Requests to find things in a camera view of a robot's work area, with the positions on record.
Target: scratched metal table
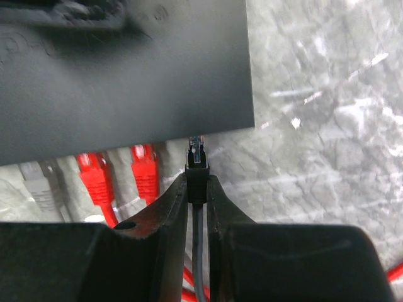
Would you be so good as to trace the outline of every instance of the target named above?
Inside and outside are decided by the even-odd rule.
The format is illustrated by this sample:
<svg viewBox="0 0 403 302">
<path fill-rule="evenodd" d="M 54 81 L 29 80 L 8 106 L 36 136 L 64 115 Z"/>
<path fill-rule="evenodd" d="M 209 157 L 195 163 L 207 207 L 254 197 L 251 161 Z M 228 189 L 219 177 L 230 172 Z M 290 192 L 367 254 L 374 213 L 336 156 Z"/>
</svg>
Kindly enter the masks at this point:
<svg viewBox="0 0 403 302">
<path fill-rule="evenodd" d="M 248 0 L 247 12 L 256 128 L 210 135 L 212 172 L 257 221 L 358 225 L 373 240 L 385 269 L 398 263 L 403 259 L 401 2 Z M 164 188 L 183 168 L 186 142 L 157 147 Z M 123 219 L 144 203 L 137 198 L 128 150 L 108 155 Z M 101 219 L 74 159 L 57 162 L 72 219 Z M 16 166 L 0 168 L 0 175 L 0 218 L 40 221 Z M 397 297 L 403 296 L 402 284 L 394 284 Z"/>
</svg>

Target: screw hole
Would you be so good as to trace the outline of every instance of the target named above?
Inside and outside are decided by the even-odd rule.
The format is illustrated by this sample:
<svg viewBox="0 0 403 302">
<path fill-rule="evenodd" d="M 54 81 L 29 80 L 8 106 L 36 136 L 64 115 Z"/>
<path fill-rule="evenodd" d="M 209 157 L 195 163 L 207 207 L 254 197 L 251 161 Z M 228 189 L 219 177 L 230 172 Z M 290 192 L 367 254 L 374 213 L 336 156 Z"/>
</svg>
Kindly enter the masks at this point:
<svg viewBox="0 0 403 302">
<path fill-rule="evenodd" d="M 115 230 L 128 230 L 130 228 L 136 227 L 136 222 L 128 221 L 128 222 L 121 222 L 116 227 Z"/>
</svg>

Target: gray tabletop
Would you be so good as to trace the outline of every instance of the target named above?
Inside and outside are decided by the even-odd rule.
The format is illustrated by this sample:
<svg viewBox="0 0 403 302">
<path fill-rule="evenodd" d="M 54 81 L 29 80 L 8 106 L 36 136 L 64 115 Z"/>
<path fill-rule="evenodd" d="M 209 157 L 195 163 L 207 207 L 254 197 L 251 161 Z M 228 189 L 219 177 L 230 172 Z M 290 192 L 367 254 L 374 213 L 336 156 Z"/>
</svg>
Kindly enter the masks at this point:
<svg viewBox="0 0 403 302">
<path fill-rule="evenodd" d="M 400 262 L 400 1 L 248 0 L 247 16 L 256 128 L 210 135 L 212 172 L 257 221 L 358 225 L 385 269 Z M 186 142 L 157 147 L 166 187 L 184 164 Z M 136 199 L 130 154 L 125 148 L 108 153 L 126 217 L 144 206 Z M 100 214 L 73 159 L 58 163 L 73 219 Z M 0 218 L 40 220 L 16 167 L 0 173 Z M 394 284 L 398 297 L 401 284 Z"/>
</svg>

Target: black cable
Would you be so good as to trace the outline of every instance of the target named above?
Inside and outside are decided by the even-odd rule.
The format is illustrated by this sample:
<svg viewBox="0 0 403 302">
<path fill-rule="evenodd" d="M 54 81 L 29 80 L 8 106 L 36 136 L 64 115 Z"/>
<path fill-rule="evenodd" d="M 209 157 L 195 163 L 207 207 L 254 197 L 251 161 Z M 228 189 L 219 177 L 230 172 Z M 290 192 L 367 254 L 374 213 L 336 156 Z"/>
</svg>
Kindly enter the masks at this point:
<svg viewBox="0 0 403 302">
<path fill-rule="evenodd" d="M 203 205 L 193 204 L 192 271 L 198 302 L 207 302 L 203 290 Z"/>
</svg>

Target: black metal plate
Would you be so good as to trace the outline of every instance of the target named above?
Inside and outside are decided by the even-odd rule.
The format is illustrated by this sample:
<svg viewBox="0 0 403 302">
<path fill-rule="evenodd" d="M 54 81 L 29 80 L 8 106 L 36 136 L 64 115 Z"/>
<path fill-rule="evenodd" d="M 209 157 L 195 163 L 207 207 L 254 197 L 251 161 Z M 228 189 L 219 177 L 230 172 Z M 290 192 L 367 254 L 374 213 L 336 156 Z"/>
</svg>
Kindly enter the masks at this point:
<svg viewBox="0 0 403 302">
<path fill-rule="evenodd" d="M 244 0 L 127 9 L 118 33 L 0 26 L 0 165 L 254 125 Z"/>
</svg>

